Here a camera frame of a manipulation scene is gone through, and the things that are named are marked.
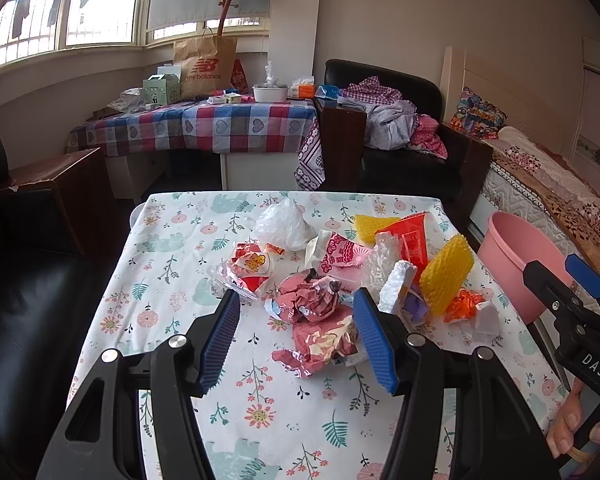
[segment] colorful pillowcase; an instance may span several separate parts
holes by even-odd
[[[506,120],[506,113],[465,86],[451,126],[478,139],[497,139]]]
[[[415,152],[429,153],[446,160],[446,147],[436,133],[437,130],[437,120],[428,115],[418,114],[418,126],[411,135],[407,148]]]

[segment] pink bucket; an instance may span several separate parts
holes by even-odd
[[[522,282],[526,264],[539,260],[565,285],[573,285],[573,278],[564,270],[564,256],[558,248],[539,229],[511,213],[496,211],[489,217],[478,257],[525,324],[533,323],[545,308]]]

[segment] black armchair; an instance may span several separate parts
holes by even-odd
[[[51,190],[0,196],[0,480],[35,478],[102,290]]]
[[[404,99],[416,106],[418,113],[440,122],[442,94],[435,84],[421,77],[330,59],[324,83],[346,88],[374,75],[382,85],[398,89]],[[439,198],[456,228],[464,230],[489,170],[493,149],[442,124],[437,133],[446,146],[447,160],[411,150],[364,148],[358,190]]]

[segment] bed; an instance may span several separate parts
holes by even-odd
[[[494,148],[493,160],[469,231],[481,241],[492,212],[514,213],[538,227],[564,255],[578,254],[600,274],[600,196],[556,155],[570,132],[533,92],[472,54],[447,47],[440,81],[443,123],[450,124],[464,87],[507,114],[498,139],[484,141]],[[576,293],[589,308],[598,308],[586,291]],[[546,326],[552,316],[545,313],[541,319]]]

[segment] white headboard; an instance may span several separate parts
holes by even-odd
[[[445,100],[443,123],[449,124],[456,113],[465,86],[506,113],[508,126],[514,126],[552,152],[560,153],[561,122],[542,99],[477,57],[448,46],[440,80]]]

